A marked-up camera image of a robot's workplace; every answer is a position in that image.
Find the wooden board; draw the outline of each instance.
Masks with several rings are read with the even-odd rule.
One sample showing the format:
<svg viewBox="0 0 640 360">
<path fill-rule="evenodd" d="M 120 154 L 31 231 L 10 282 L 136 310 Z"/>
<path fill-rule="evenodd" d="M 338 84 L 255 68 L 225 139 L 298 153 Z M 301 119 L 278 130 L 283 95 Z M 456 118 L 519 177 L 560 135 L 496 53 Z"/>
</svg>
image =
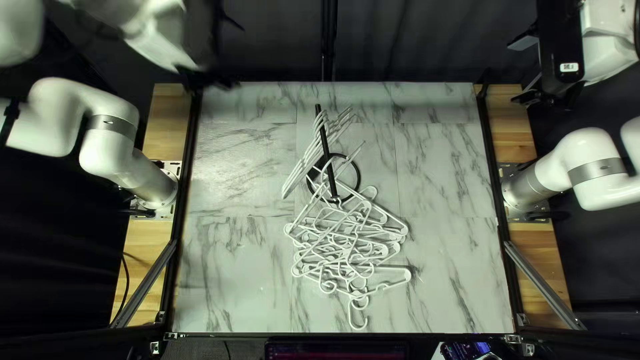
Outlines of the wooden board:
<svg viewBox="0 0 640 360">
<path fill-rule="evenodd" d="M 182 160 L 189 122 L 191 97 L 180 84 L 157 84 L 151 102 L 143 153 L 152 160 Z M 129 298 L 169 242 L 173 222 L 130 220 L 125 240 L 125 261 L 129 268 Z M 135 313 L 129 326 L 153 322 L 160 309 L 164 271 Z M 111 317 L 115 317 L 124 296 L 126 277 L 120 266 Z"/>
<path fill-rule="evenodd" d="M 482 86 L 476 85 L 476 92 Z M 489 123 L 495 157 L 501 163 L 525 163 L 537 157 L 529 118 L 524 106 L 511 98 L 522 92 L 520 85 L 492 85 L 487 93 Z M 509 224 L 511 241 L 570 307 L 564 271 L 552 224 Z M 518 270 L 524 312 L 531 325 L 566 328 L 533 283 Z"/>
</svg>

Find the marble surface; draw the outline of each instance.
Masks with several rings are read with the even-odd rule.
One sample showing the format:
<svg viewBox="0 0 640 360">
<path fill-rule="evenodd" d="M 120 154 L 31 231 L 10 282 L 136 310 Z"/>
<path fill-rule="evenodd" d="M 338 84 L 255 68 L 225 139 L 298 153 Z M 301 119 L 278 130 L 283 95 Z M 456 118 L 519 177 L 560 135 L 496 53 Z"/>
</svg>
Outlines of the marble surface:
<svg viewBox="0 0 640 360">
<path fill-rule="evenodd" d="M 173 330 L 353 332 L 346 299 L 290 273 L 282 231 L 308 201 L 280 199 L 315 103 L 354 124 L 332 145 L 410 237 L 408 286 L 375 294 L 362 332 L 511 332 L 511 309 L 473 88 L 468 83 L 245 83 L 206 91 Z"/>
</svg>

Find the qr code label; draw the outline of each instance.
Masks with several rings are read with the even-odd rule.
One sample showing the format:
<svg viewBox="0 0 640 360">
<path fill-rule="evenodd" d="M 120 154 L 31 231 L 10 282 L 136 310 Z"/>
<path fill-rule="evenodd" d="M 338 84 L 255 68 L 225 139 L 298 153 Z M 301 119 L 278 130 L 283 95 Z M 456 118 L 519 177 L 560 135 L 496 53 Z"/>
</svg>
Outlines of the qr code label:
<svg viewBox="0 0 640 360">
<path fill-rule="evenodd" d="M 560 72 L 576 72 L 578 71 L 578 63 L 560 64 Z"/>
</svg>

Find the pile of hangers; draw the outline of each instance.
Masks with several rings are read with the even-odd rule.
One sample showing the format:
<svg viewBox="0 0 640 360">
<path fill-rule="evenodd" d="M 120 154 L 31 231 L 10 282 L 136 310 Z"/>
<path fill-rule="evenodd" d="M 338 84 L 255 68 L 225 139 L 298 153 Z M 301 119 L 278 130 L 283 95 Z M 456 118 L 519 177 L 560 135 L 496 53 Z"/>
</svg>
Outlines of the pile of hangers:
<svg viewBox="0 0 640 360">
<path fill-rule="evenodd" d="M 330 199 L 327 168 L 335 166 L 332 158 L 323 168 L 315 168 L 323 155 L 319 141 L 319 127 L 325 126 L 329 144 L 349 126 L 351 108 L 344 110 L 335 120 L 329 120 L 321 111 L 314 122 L 314 141 L 282 188 L 282 195 L 307 178 L 315 193 L 296 217 L 287 224 L 284 233 L 292 240 L 296 251 L 291 273 L 317 284 L 321 292 L 337 292 L 348 299 L 348 320 L 355 330 L 364 329 L 369 319 L 355 323 L 353 313 L 362 312 L 371 296 L 408 283 L 412 274 L 405 266 L 389 265 L 388 261 L 400 252 L 409 228 L 397 217 L 378 206 L 373 200 L 377 189 L 367 186 L 360 192 L 340 181 L 343 171 L 362 150 L 364 143 L 335 171 L 335 184 L 343 194 L 352 195 L 342 201 Z M 307 176 L 315 168 L 319 175 L 314 180 Z"/>
</svg>

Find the black ring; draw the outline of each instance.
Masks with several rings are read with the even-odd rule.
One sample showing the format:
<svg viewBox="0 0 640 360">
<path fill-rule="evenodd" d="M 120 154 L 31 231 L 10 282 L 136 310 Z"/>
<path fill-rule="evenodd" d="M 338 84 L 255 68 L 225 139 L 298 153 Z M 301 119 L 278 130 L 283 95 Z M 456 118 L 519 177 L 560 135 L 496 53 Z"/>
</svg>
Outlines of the black ring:
<svg viewBox="0 0 640 360">
<path fill-rule="evenodd" d="M 332 152 L 329 154 L 331 157 L 337 157 L 337 158 L 343 158 L 343 159 L 347 159 L 346 155 L 342 155 L 342 154 L 338 154 L 337 152 Z M 360 169 L 358 168 L 358 165 L 356 165 L 355 162 L 351 162 L 351 166 L 353 166 L 353 168 L 356 170 L 356 186 L 353 188 L 355 191 L 358 191 L 358 189 L 360 188 L 360 181 L 362 180 L 362 177 L 360 176 Z M 311 186 L 311 181 L 309 181 L 309 178 L 307 178 L 307 188 L 309 189 L 309 191 L 311 193 L 316 193 L 316 191 L 313 189 L 313 187 Z M 325 199 L 327 202 L 330 202 L 332 204 L 339 204 L 340 202 L 345 202 L 347 200 L 349 200 L 350 198 L 353 197 L 353 194 L 350 193 L 347 197 L 345 197 L 344 199 L 341 199 L 340 201 L 338 200 L 330 200 L 330 199 Z"/>
</svg>

